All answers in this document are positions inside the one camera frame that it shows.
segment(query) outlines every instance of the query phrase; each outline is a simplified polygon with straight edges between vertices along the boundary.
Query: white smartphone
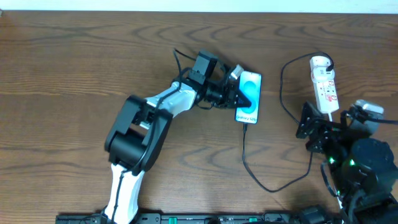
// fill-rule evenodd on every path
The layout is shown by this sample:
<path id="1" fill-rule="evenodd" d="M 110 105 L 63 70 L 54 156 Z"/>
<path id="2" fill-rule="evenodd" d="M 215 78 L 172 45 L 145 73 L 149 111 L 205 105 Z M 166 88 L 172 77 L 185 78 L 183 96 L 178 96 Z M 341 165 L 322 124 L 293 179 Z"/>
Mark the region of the white smartphone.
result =
<path id="1" fill-rule="evenodd" d="M 256 124 L 259 116 L 261 75 L 243 71 L 239 78 L 239 89 L 249 98 L 251 106 L 247 108 L 236 108 L 235 120 Z"/>

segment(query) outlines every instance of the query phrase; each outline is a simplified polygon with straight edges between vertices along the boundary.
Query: white background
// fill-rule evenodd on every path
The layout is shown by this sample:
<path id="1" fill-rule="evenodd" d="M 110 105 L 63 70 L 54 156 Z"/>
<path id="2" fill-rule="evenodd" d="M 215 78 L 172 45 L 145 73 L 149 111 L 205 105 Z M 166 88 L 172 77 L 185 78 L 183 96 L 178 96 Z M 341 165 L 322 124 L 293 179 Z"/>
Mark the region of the white background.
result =
<path id="1" fill-rule="evenodd" d="M 398 13 L 398 0 L 0 0 L 3 10 Z"/>

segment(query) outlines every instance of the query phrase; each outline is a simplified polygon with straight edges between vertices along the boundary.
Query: brown wooden surface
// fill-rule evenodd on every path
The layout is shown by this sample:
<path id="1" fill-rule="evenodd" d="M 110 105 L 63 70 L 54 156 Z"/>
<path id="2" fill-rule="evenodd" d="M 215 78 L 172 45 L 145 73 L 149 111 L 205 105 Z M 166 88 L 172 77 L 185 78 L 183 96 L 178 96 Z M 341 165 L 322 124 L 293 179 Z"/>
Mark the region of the brown wooden surface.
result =
<path id="1" fill-rule="evenodd" d="M 398 16 L 6 11 L 0 18 L 0 223 L 53 223 L 59 213 L 92 213 L 108 204 L 105 137 L 129 94 L 148 97 L 169 87 L 177 71 L 173 47 L 190 55 L 205 48 L 263 74 L 248 161 L 273 189 L 308 166 L 305 141 L 295 138 L 297 125 L 279 104 L 279 73 L 290 59 L 328 52 L 342 110 L 361 98 L 398 119 Z M 296 117 L 305 100 L 315 100 L 309 72 L 308 60 L 285 71 L 285 105 Z M 397 136 L 397 126 L 386 125 L 375 135 L 398 156 Z M 233 110 L 178 115 L 144 177 L 139 205 L 195 213 L 338 208 L 320 175 L 323 156 L 315 156 L 306 179 L 269 194 L 244 170 L 241 139 Z"/>

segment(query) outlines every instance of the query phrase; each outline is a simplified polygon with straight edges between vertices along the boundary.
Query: white power strip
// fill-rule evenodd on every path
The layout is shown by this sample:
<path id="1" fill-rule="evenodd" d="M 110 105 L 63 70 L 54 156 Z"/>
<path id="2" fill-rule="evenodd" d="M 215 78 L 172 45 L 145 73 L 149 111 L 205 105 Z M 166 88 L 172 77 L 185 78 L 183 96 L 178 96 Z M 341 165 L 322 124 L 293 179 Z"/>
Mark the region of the white power strip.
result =
<path id="1" fill-rule="evenodd" d="M 310 60 L 311 79 L 315 96 L 317 99 L 318 110 L 329 116 L 338 110 L 338 99 L 335 86 L 335 71 L 327 71 L 326 68 L 331 65 L 330 59 L 324 56 L 314 56 Z"/>

